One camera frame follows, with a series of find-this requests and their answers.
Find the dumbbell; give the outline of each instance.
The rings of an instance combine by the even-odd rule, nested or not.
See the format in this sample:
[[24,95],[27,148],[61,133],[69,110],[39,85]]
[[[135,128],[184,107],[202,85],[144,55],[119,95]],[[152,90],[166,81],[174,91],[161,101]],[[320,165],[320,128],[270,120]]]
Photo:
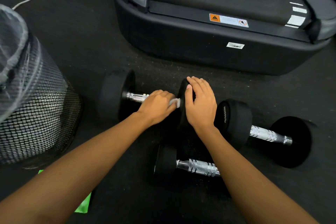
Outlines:
[[252,112],[246,103],[228,99],[217,106],[214,125],[237,150],[248,137],[267,141],[266,151],[276,163],[293,168],[303,163],[312,147],[314,124],[297,117],[283,117],[270,129],[252,125]]
[[[184,105],[184,92],[188,81],[183,80],[177,95],[177,125],[179,128],[189,126]],[[129,102],[142,103],[148,97],[148,94],[135,93],[135,73],[132,69],[112,68],[103,80],[99,99],[97,102],[97,111],[99,117],[104,121],[117,123],[123,118],[123,112],[127,109]]]
[[179,160],[176,158],[177,150],[171,146],[159,146],[157,158],[154,167],[154,175],[159,178],[169,178],[175,169],[182,169],[189,173],[196,173],[209,177],[219,177],[217,167],[213,163],[208,163],[200,160],[189,159]]

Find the person's left hand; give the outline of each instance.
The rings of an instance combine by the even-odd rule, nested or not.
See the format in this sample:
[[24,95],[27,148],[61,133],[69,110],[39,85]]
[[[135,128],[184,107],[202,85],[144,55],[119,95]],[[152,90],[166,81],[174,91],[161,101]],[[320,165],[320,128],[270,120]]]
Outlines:
[[169,105],[174,98],[168,91],[156,90],[145,99],[137,112],[149,120],[149,126],[160,123],[176,109],[176,101]]

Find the person's left arm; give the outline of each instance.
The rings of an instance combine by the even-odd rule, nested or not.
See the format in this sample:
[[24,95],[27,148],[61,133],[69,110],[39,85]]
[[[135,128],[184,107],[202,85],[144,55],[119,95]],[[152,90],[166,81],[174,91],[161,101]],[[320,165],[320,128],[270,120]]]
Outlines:
[[173,98],[154,91],[137,112],[36,175],[0,202],[1,223],[64,223],[136,138],[174,111]]

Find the round black weight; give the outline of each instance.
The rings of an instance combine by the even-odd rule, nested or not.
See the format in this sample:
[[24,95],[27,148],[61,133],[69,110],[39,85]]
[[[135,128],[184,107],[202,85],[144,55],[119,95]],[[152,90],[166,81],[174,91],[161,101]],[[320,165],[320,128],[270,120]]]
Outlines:
[[214,125],[233,148],[239,150],[250,136],[250,107],[244,102],[227,99],[218,105]]
[[177,150],[171,146],[159,146],[154,167],[154,175],[170,177],[176,169]]
[[134,92],[135,73],[131,69],[116,68],[105,77],[97,104],[98,114],[102,120],[118,123],[121,110],[127,105],[126,95]]
[[[185,102],[185,92],[187,89],[189,82],[187,79],[183,79],[180,89],[178,90],[177,98],[181,99],[180,102],[180,117],[179,122],[177,125],[177,130],[179,132],[189,132],[190,130],[193,130],[193,127],[189,124],[186,114],[186,102]],[[196,95],[195,92],[192,91],[192,99],[195,100]]]
[[290,136],[293,143],[288,145],[270,143],[269,153],[274,161],[282,167],[293,168],[302,164],[309,156],[313,143],[313,130],[317,127],[297,117],[283,117],[270,128],[280,135]]

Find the person's right arm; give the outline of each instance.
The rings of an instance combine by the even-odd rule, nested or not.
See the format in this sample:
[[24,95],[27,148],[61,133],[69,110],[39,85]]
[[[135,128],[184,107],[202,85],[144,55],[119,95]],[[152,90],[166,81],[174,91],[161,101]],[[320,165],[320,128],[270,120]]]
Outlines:
[[[316,224],[317,221],[235,150],[214,127],[216,99],[208,82],[188,77],[185,108],[230,195],[248,223]],[[196,99],[193,101],[193,90]]]

